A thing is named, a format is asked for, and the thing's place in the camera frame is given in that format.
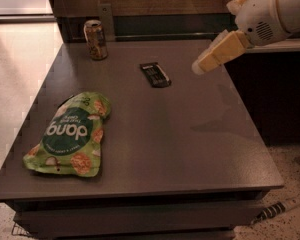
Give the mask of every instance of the floor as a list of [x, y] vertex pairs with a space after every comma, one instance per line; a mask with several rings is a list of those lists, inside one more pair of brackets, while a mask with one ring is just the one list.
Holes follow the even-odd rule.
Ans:
[[[55, 23], [0, 24], [0, 167], [62, 44]], [[300, 200], [300, 145], [271, 146], [285, 187], [269, 193], [265, 205]], [[0, 239], [29, 239], [0, 203]], [[235, 240], [300, 240], [300, 205], [273, 219], [236, 227]]]

